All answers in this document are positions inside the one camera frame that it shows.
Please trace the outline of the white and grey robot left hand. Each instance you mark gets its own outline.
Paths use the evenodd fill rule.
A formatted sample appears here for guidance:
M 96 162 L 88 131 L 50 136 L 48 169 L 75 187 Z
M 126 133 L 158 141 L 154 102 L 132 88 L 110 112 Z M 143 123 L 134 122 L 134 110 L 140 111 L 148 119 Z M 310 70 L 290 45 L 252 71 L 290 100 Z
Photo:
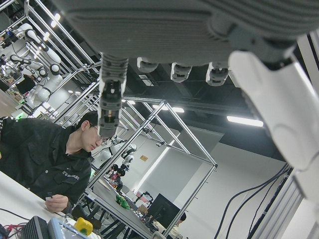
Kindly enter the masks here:
M 150 63 L 229 67 L 297 170 L 319 164 L 319 98 L 291 60 L 319 26 L 316 0 L 56 0 L 97 51 Z

